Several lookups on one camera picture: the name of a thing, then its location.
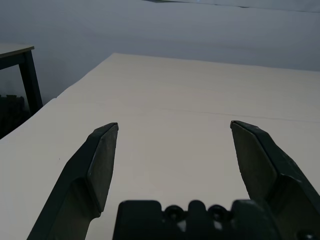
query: black table leg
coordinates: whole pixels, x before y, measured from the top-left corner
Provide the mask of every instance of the black table leg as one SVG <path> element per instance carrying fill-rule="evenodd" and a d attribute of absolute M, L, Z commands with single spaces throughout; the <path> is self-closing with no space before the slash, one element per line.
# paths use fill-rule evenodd
<path fill-rule="evenodd" d="M 28 100 L 31 115 L 34 115 L 43 107 L 36 69 L 31 51 L 23 53 L 24 62 L 19 64 L 21 77 L 23 80 L 26 98 Z"/>

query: gray wall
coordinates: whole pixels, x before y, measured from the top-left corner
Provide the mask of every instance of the gray wall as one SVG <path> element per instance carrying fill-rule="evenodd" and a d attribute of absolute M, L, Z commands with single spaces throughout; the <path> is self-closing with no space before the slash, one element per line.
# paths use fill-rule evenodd
<path fill-rule="evenodd" d="M 0 42 L 33 44 L 43 101 L 114 52 L 320 71 L 320 14 L 142 0 L 10 0 Z M 24 95 L 18 67 L 0 94 Z"/>

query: white table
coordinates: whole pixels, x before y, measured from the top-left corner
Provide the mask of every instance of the white table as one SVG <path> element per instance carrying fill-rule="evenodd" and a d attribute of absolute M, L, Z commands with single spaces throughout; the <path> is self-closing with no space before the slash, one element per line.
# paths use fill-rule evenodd
<path fill-rule="evenodd" d="M 118 205 L 247 199 L 231 120 L 259 126 L 320 190 L 320 72 L 113 54 L 0 141 L 0 239 L 25 240 L 69 158 L 119 123 L 105 210 L 88 240 L 112 239 Z"/>

